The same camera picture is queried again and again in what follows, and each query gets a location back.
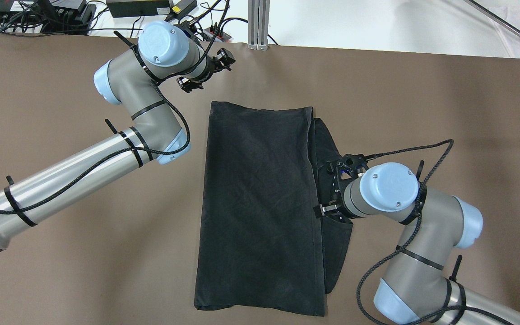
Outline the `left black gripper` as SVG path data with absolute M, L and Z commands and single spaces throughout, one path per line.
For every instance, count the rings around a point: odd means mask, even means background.
M 214 73 L 223 70 L 231 71 L 232 65 L 236 61 L 234 55 L 228 49 L 221 48 L 215 57 L 208 58 L 203 72 L 194 78 L 178 77 L 176 82 L 182 91 L 188 94 L 193 90 L 203 90 L 202 83 L 208 81 Z

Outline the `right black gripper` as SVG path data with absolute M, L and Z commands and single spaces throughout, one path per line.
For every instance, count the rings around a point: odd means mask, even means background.
M 332 179 L 330 199 L 326 205 L 318 204 L 313 208 L 316 218 L 329 217 L 338 221 L 344 218 L 355 219 L 355 214 L 345 206 L 344 193 L 348 185 L 354 181 L 353 178 Z

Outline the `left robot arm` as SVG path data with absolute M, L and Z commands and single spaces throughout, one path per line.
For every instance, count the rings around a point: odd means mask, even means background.
M 159 86 L 176 78 L 187 93 L 213 74 L 230 70 L 233 54 L 210 55 L 186 31 L 165 21 L 146 25 L 136 44 L 101 66 L 93 76 L 97 92 L 123 105 L 133 125 L 19 182 L 8 177 L 0 192 L 0 253 L 11 239 L 46 218 L 151 161 L 167 164 L 190 150 L 185 117 Z

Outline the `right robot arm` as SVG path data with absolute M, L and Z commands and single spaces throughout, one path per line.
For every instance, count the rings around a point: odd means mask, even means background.
M 410 168 L 396 162 L 367 168 L 349 157 L 327 162 L 324 170 L 333 177 L 333 197 L 322 214 L 384 215 L 405 226 L 374 296 L 384 317 L 396 324 L 520 325 L 520 312 L 442 275 L 452 250 L 473 245 L 481 234 L 477 208 L 423 189 Z

